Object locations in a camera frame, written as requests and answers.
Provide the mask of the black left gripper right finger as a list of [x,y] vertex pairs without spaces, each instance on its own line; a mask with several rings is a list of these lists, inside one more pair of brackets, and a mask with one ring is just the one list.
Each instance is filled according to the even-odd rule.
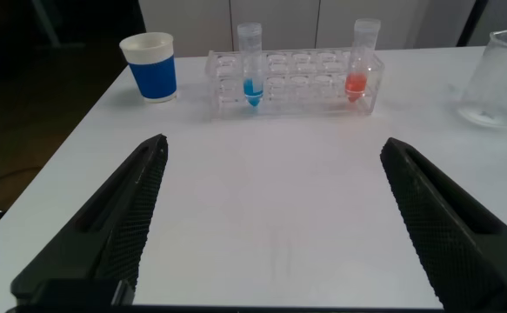
[[380,160],[444,309],[507,311],[507,225],[409,144],[389,138]]

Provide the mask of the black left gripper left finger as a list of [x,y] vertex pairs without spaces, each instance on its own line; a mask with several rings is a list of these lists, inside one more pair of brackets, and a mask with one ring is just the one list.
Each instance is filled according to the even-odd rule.
[[18,306],[132,303],[168,153],[162,134],[136,147],[14,278]]

